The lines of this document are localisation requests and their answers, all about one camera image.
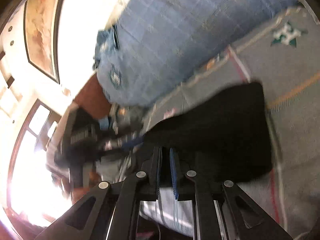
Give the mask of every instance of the blue quilted comforter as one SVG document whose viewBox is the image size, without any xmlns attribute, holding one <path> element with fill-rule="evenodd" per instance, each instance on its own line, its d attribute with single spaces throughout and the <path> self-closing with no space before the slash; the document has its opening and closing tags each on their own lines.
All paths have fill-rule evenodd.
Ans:
<svg viewBox="0 0 320 240">
<path fill-rule="evenodd" d="M 100 31 L 97 77 L 110 102 L 150 106 L 231 42 L 297 0 L 131 0 Z"/>
</svg>

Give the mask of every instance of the circular bolt head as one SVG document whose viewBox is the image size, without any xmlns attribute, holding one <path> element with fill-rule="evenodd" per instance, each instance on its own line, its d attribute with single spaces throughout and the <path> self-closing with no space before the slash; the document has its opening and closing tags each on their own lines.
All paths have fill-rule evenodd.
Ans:
<svg viewBox="0 0 320 240">
<path fill-rule="evenodd" d="M 105 189 L 105 188 L 107 188 L 107 187 L 109 187 L 109 183 L 108 183 L 108 182 L 103 181 L 103 182 L 100 182 L 100 183 L 99 183 L 99 188 Z"/>
<path fill-rule="evenodd" d="M 226 187 L 232 187 L 232 186 L 233 186 L 233 182 L 232 182 L 231 180 L 226 180 L 226 181 L 224 182 L 224 185 L 225 185 Z"/>
<path fill-rule="evenodd" d="M 189 177 L 194 177 L 194 176 L 197 175 L 197 173 L 196 173 L 195 171 L 187 171 L 187 175 L 188 175 Z"/>
<path fill-rule="evenodd" d="M 138 178 L 144 178 L 147 174 L 144 171 L 138 171 L 136 175 Z"/>
</svg>

